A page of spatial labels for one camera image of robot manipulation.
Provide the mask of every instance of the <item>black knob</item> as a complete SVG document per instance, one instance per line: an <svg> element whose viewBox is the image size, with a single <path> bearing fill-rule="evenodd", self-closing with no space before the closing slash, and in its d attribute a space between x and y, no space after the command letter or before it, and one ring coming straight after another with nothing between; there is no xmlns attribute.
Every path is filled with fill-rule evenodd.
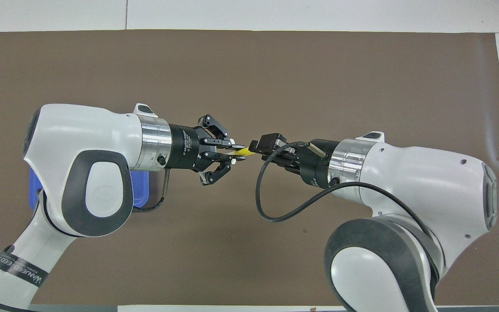
<svg viewBox="0 0 499 312"><path fill-rule="evenodd" d="M328 186L335 186L336 184L340 183L340 178L338 176L335 176L332 178L332 180L328 183Z"/></svg>
<svg viewBox="0 0 499 312"><path fill-rule="evenodd" d="M163 155L159 155L157 161L161 166L164 166L167 163L167 160L163 157Z"/></svg>

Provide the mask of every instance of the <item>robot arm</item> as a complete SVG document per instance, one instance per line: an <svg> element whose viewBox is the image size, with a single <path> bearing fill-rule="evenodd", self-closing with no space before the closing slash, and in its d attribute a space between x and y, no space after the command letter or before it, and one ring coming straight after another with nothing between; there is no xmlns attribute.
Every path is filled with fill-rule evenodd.
<svg viewBox="0 0 499 312"><path fill-rule="evenodd" d="M169 124L147 105L134 113L48 104L30 123L24 160L43 190L30 225L0 252L0 309L19 311L32 298L68 245L121 227L133 209L130 170L191 169L214 184L243 156L228 131L205 115L196 127ZM206 171L218 163L214 171Z"/></svg>
<svg viewBox="0 0 499 312"><path fill-rule="evenodd" d="M470 156L397 148L382 132L291 144L273 133L249 149L325 189L283 217L262 213L269 221L293 217L330 192L372 208L372 218L336 229L325 249L327 277L349 311L436 311L438 281L496 221L495 175Z"/></svg>

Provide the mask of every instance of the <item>yellow object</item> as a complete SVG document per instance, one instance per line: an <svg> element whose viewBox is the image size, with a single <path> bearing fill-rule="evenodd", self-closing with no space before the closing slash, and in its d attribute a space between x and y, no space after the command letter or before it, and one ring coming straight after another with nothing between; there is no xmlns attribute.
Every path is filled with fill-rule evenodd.
<svg viewBox="0 0 499 312"><path fill-rule="evenodd" d="M228 155L234 155L234 156L249 156L251 154L255 154L254 152L250 152L249 148L242 148L240 150L235 150L234 152L228 153Z"/></svg>

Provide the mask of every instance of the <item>black strap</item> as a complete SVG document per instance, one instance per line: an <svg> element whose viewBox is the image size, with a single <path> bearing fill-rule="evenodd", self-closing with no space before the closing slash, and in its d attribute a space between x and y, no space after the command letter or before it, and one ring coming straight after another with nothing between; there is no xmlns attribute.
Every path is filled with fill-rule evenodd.
<svg viewBox="0 0 499 312"><path fill-rule="evenodd" d="M6 251L0 251L0 270L23 279L38 288L42 286L49 275L43 269Z"/></svg>

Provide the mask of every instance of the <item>blue container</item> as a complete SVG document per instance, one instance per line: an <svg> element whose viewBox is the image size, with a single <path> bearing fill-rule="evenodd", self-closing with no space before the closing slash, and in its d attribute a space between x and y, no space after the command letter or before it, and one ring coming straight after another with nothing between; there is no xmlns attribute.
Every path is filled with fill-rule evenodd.
<svg viewBox="0 0 499 312"><path fill-rule="evenodd" d="M136 207L144 207L149 199L149 172L147 171L131 171L132 189L134 193L134 205ZM42 188L42 184L34 170L30 168L30 187L28 201L30 208L34 210L38 202L38 189Z"/></svg>

